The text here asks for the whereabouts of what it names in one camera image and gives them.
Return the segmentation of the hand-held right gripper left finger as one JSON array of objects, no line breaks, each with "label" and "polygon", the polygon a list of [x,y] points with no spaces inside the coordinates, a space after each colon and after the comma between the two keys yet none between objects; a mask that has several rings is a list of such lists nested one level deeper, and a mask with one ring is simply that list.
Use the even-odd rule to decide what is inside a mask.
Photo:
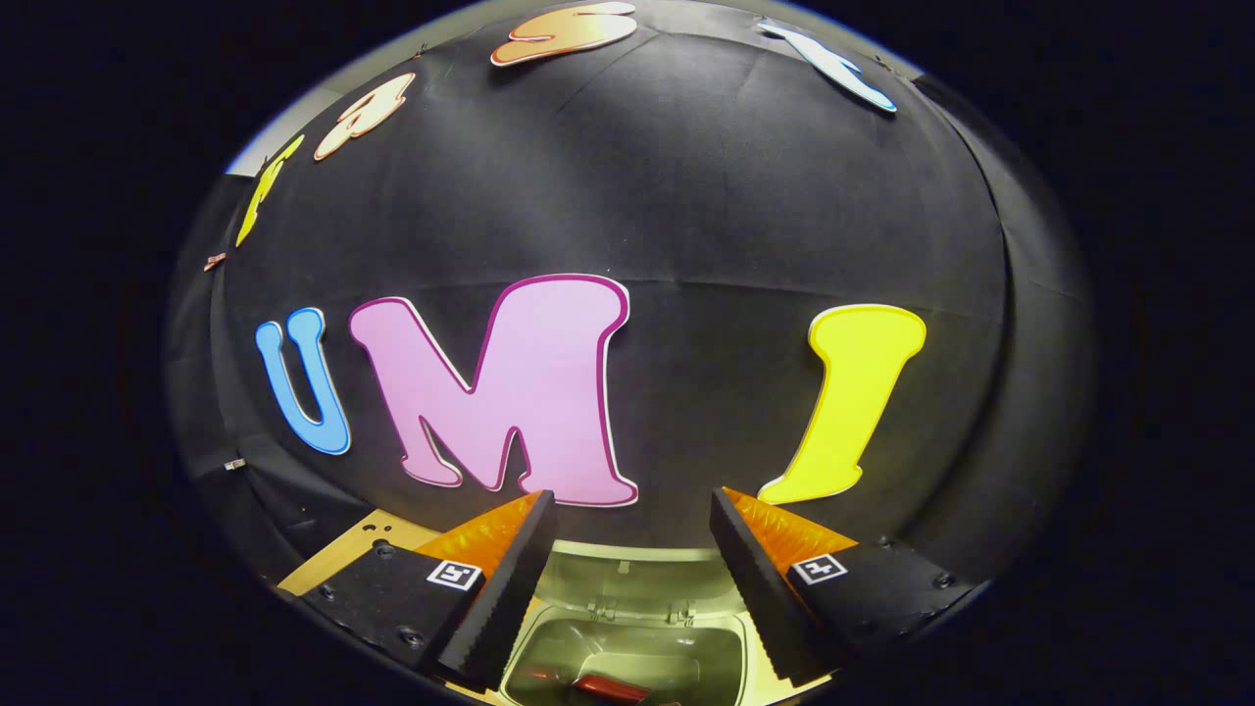
[{"label": "hand-held right gripper left finger", "polygon": [[553,492],[533,492],[417,548],[373,540],[299,603],[407,672],[494,691],[553,545],[555,507]]}]

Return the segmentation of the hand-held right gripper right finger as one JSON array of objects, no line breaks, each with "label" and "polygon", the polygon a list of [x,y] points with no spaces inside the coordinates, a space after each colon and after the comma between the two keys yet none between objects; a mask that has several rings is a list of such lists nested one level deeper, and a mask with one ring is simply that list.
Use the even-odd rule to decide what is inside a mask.
[{"label": "hand-held right gripper right finger", "polygon": [[734,488],[709,527],[776,675],[803,686],[882,660],[979,594],[906,542],[858,542]]}]

